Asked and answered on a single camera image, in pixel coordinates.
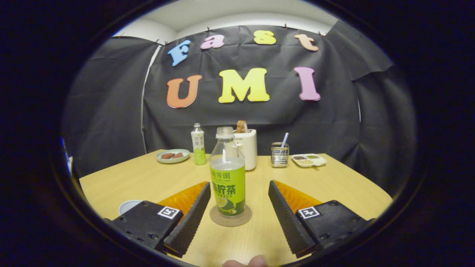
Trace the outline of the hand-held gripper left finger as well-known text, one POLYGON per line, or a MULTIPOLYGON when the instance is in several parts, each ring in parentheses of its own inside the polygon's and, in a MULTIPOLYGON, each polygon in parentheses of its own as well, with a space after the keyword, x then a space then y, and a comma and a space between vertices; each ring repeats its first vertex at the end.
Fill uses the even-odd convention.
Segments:
POLYGON ((203 181, 159 203, 141 201, 109 225, 126 238, 177 257, 186 254, 211 195, 203 181))

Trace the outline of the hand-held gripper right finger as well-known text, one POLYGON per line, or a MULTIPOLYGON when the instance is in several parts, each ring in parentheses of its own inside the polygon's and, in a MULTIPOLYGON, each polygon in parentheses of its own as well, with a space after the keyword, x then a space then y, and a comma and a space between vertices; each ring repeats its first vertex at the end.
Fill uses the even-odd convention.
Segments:
POLYGON ((340 244, 372 222, 339 201, 320 202, 277 180, 270 181, 268 195, 296 257, 340 244))

